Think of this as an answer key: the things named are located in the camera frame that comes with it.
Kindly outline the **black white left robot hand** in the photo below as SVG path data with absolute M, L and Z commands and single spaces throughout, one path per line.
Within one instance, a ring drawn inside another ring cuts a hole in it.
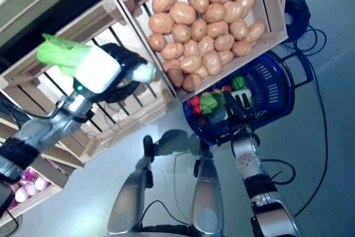
M 92 103 L 105 101 L 123 79 L 148 65 L 146 59 L 115 43 L 93 46 L 80 61 L 73 88 Z

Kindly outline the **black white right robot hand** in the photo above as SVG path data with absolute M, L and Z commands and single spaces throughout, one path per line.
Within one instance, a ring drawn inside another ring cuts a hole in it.
M 233 96 L 231 92 L 223 92 L 227 124 L 232 138 L 245 137 L 255 132 L 255 114 L 246 93 Z

